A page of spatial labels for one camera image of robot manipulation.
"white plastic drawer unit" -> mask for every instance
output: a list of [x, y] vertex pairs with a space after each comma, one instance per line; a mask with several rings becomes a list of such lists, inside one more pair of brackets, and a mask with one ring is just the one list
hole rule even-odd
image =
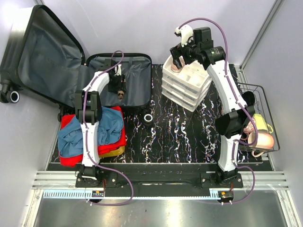
[[209, 85], [211, 84], [211, 80], [209, 79], [203, 86], [201, 92], [197, 95], [192, 95], [191, 93], [186, 92], [184, 89], [182, 89], [180, 86], [176, 84], [172, 84], [168, 79], [162, 78], [162, 87], [166, 88], [167, 90], [171, 90], [174, 92], [177, 92], [181, 96], [183, 96], [184, 100], [194, 104], [200, 98], [202, 97], [204, 91], [209, 88]]
[[171, 70], [172, 56], [163, 65], [162, 94], [189, 111], [205, 98], [212, 82], [208, 73], [195, 61], [180, 72]]
[[184, 107], [185, 109], [193, 112], [197, 108], [197, 106], [202, 102], [202, 100], [205, 98], [207, 92], [208, 92], [209, 87], [204, 91], [202, 94], [201, 98], [197, 101], [195, 105], [192, 103], [189, 103], [188, 101], [184, 100], [184, 98], [180, 95], [178, 95], [174, 91], [169, 91], [165, 87], [162, 87], [162, 94], [169, 98], [171, 101], [175, 102], [176, 104]]

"white wall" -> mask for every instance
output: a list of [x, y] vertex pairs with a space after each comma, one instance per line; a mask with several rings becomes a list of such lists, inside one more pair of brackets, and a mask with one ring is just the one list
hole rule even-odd
[[[17, 8], [33, 0], [0, 1], [0, 60]], [[37, 170], [43, 170], [58, 127], [58, 109], [25, 95], [17, 104], [0, 103], [0, 226], [19, 224]]]
[[[175, 28], [206, 17], [226, 32], [229, 61], [240, 64], [264, 22], [274, 0], [44, 0], [85, 46], [86, 57], [96, 53], [141, 52], [154, 63], [164, 63], [180, 42]], [[220, 32], [210, 26], [215, 45], [223, 45]]]
[[285, 1], [253, 54], [245, 74], [264, 87], [281, 150], [274, 154], [303, 220], [303, 1]]

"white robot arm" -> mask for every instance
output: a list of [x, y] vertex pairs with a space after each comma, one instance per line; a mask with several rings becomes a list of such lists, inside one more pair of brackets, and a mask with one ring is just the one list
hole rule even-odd
[[75, 93], [75, 112], [80, 121], [83, 135], [83, 159], [79, 172], [81, 178], [98, 180], [95, 163], [99, 163], [98, 155], [98, 126], [102, 118], [100, 94], [108, 84], [111, 91], [118, 94], [126, 92], [124, 75], [121, 73], [121, 64], [116, 65], [113, 60], [105, 62], [100, 71], [95, 72], [91, 82], [81, 91]]
[[[218, 183], [228, 182], [237, 175], [233, 163], [237, 160], [238, 151], [238, 143], [235, 141], [241, 138], [243, 129], [249, 122], [239, 104], [245, 107], [250, 116], [255, 112], [254, 107], [247, 106], [234, 80], [228, 81], [224, 72], [226, 63], [224, 49], [220, 46], [214, 47], [210, 28], [203, 27], [193, 30], [189, 25], [184, 25], [180, 29], [177, 27], [175, 34], [181, 36], [181, 43], [170, 50], [174, 65], [181, 69], [179, 59], [181, 56], [185, 64], [198, 61], [214, 81], [221, 98], [224, 115], [215, 121], [216, 130], [221, 135], [221, 153], [218, 161], [220, 169], [216, 176]], [[229, 70], [227, 70], [227, 76], [232, 78]]]

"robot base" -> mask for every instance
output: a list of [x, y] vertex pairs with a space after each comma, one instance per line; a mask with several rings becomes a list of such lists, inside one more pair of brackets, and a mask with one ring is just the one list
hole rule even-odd
[[117, 182], [117, 173], [102, 170], [96, 166], [81, 166], [77, 175], [76, 188], [100, 188], [104, 187], [105, 180], [107, 188], [115, 188]]
[[241, 174], [234, 173], [233, 177], [218, 181], [219, 171], [215, 173], [203, 173], [201, 177], [202, 188], [243, 188], [243, 181]]

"black suitcase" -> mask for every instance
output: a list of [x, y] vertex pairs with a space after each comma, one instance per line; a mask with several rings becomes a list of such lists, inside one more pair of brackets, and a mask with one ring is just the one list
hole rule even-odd
[[[17, 103], [18, 90], [25, 88], [59, 104], [63, 115], [74, 108], [75, 91], [91, 81], [111, 54], [95, 54], [85, 62], [79, 42], [47, 6], [21, 9], [20, 14], [22, 19], [13, 24], [0, 66], [0, 101]], [[116, 61], [119, 58], [119, 54], [114, 56]], [[124, 98], [119, 100], [106, 87], [100, 96], [102, 105], [147, 106], [152, 89], [151, 58], [125, 53], [122, 73], [127, 90]]]

